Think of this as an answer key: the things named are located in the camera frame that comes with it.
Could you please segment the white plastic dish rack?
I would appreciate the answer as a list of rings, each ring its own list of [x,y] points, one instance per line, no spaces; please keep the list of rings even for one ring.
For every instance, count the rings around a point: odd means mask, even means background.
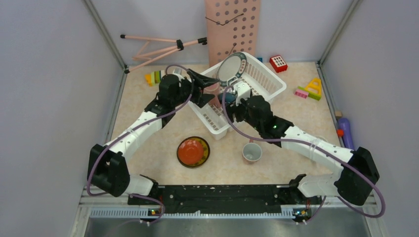
[[[247,56],[248,61],[246,69],[242,76],[231,84],[232,88],[227,89],[227,92],[236,96],[236,105],[239,104],[240,99],[248,99],[251,95],[261,95],[265,101],[272,103],[276,96],[285,91],[287,88],[286,83],[254,56],[246,52],[244,54]],[[221,63],[222,61],[201,74],[210,78],[216,78],[216,72]],[[220,93],[223,93],[225,88],[220,86]],[[199,108],[192,102],[189,102],[189,106],[214,139],[219,140],[228,131],[232,130],[227,123],[222,108],[216,108],[209,104]]]

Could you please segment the pink patterned mug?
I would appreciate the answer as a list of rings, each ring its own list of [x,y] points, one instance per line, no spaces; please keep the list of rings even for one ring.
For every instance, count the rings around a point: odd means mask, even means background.
[[[208,104],[210,106],[214,106],[216,108],[220,108],[221,107],[221,104],[220,104],[219,99],[218,99],[218,95],[220,93],[220,84],[219,83],[216,83],[216,84],[213,84],[211,86],[208,86],[208,87],[204,88],[204,93],[205,94],[212,94],[212,95],[214,95],[214,98],[211,99],[208,102]]]

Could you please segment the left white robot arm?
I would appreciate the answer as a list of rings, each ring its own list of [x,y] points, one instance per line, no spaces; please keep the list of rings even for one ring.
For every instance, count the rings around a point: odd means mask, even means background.
[[[143,175],[131,175],[127,162],[134,153],[157,131],[164,128],[188,102],[200,108],[215,96],[205,94],[204,89],[219,82],[187,69],[186,77],[166,74],[159,83],[155,98],[146,106],[139,118],[117,138],[105,145],[94,145],[89,154],[87,173],[88,195],[93,196],[92,185],[101,189],[101,194],[119,197],[136,194],[146,204],[158,199],[157,182]]]

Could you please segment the white plate green rim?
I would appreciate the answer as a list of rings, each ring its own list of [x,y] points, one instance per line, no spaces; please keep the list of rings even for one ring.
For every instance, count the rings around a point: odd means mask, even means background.
[[[236,52],[222,61],[216,72],[216,78],[221,87],[227,87],[238,80],[247,66],[247,56]]]

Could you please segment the brown ceramic bowl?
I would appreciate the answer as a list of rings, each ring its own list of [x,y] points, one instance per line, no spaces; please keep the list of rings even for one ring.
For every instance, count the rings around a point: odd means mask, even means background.
[[[220,93],[217,96],[220,104],[222,103],[222,96],[223,96],[223,93]],[[236,96],[232,93],[227,92],[225,95],[225,104],[228,105],[228,104],[234,103],[235,101],[236,101]]]

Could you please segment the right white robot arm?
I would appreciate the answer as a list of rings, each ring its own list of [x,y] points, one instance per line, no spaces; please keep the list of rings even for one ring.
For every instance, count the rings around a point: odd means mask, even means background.
[[[235,99],[231,103],[222,98],[221,104],[230,125],[233,121],[245,122],[259,136],[252,137],[234,127],[239,134],[295,151],[331,171],[327,175],[299,175],[296,186],[290,189],[293,202],[304,203],[313,196],[333,196],[345,204],[361,206],[375,192],[384,204],[376,186],[379,173],[369,150],[339,147],[310,135],[291,121],[274,115],[270,104],[260,95]]]

